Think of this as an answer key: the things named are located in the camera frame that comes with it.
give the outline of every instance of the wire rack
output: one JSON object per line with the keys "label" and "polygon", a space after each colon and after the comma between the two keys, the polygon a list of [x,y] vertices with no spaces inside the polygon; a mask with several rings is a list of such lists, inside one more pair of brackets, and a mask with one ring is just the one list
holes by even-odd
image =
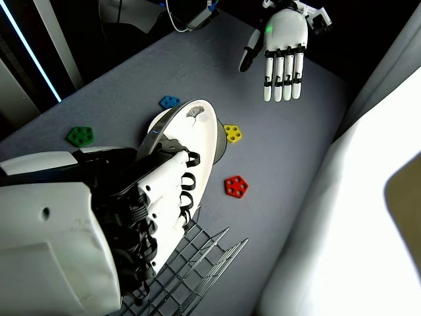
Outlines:
{"label": "wire rack", "polygon": [[[211,236],[197,224],[197,220],[192,221],[192,226],[157,277],[148,282],[151,289],[149,301],[137,306],[126,296],[121,309],[109,316],[191,315],[249,241],[245,239],[223,250],[218,242],[229,229]],[[142,295],[140,291],[134,292],[137,298]]]}

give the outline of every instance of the table surface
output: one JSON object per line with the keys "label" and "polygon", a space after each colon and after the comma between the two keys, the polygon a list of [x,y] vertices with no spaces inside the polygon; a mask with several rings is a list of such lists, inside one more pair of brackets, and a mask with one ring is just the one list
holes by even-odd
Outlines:
{"label": "table surface", "polygon": [[[199,224],[210,234],[231,227],[222,247],[249,242],[194,315],[251,314],[349,102],[346,84],[308,59],[300,99],[264,102],[262,53],[237,71],[252,31],[221,13],[202,30],[173,32],[0,143],[0,161],[73,152],[70,129],[91,126],[95,146],[137,147],[165,95],[206,99],[223,124],[238,125],[243,139],[215,164]],[[237,174],[249,184],[242,199],[224,193]]]}

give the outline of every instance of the green pentagon block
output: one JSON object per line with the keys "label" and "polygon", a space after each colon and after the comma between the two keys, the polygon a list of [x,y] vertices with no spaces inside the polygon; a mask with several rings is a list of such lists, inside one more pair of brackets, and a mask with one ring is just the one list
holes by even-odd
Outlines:
{"label": "green pentagon block", "polygon": [[93,142],[92,128],[76,126],[68,133],[66,139],[76,147],[84,147]]}

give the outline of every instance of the red pentagon block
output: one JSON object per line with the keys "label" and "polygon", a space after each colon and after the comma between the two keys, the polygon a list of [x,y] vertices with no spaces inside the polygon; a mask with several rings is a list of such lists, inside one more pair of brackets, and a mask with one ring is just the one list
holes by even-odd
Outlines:
{"label": "red pentagon block", "polygon": [[225,193],[229,196],[241,199],[249,185],[240,176],[233,176],[225,180]]}

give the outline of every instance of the light strip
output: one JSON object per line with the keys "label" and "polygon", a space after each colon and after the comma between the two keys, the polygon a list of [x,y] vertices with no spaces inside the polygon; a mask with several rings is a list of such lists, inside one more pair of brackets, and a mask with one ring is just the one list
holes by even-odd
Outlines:
{"label": "light strip", "polygon": [[45,73],[45,71],[42,69],[41,64],[39,63],[39,61],[37,60],[37,57],[35,57],[34,52],[32,51],[31,47],[29,46],[28,42],[26,41],[24,34],[22,34],[22,32],[20,31],[20,28],[18,26],[18,24],[16,23],[16,21],[14,20],[11,12],[9,11],[9,9],[6,6],[6,3],[4,2],[4,0],[0,0],[0,5],[3,8],[3,10],[5,11],[7,18],[9,19],[9,21],[11,22],[14,30],[16,31],[16,33],[18,34],[20,40],[22,41],[22,43],[24,44],[26,50],[28,51],[29,55],[31,56],[32,60],[34,61],[35,65],[37,66],[39,72],[41,73],[41,75],[44,77],[45,82],[47,83],[47,85],[49,86],[51,92],[53,92],[54,96],[56,97],[58,102],[61,102],[61,98],[59,97],[57,91],[55,91],[53,85],[51,84],[50,79],[48,79],[47,74]]}

